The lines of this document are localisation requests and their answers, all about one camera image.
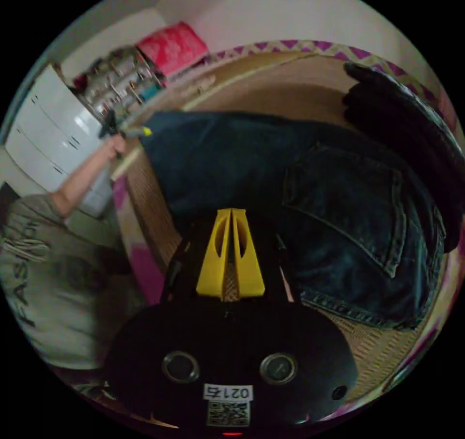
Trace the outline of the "person's left hand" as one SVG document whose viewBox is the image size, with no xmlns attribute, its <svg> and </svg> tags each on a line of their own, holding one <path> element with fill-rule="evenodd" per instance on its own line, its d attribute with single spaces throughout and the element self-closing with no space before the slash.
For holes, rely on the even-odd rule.
<svg viewBox="0 0 465 439">
<path fill-rule="evenodd" d="M 121 134 L 110 136 L 104 140 L 103 150 L 108 160 L 121 158 L 126 150 L 126 140 Z"/>
</svg>

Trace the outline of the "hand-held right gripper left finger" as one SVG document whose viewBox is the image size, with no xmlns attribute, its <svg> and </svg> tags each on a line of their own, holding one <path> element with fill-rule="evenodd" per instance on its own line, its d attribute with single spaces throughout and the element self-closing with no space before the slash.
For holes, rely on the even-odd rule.
<svg viewBox="0 0 465 439">
<path fill-rule="evenodd" d="M 203 262 L 196 285 L 201 297 L 223 298 L 223 286 L 229 260 L 232 210 L 220 209 L 207 236 Z"/>
</svg>

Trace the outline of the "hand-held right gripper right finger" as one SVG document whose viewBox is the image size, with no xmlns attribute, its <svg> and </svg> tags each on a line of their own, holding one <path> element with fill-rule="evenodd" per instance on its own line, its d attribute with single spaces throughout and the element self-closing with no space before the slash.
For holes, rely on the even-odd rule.
<svg viewBox="0 0 465 439">
<path fill-rule="evenodd" d="M 265 293 L 265 284 L 245 210 L 232 209 L 232 230 L 238 295 L 260 298 Z"/>
</svg>

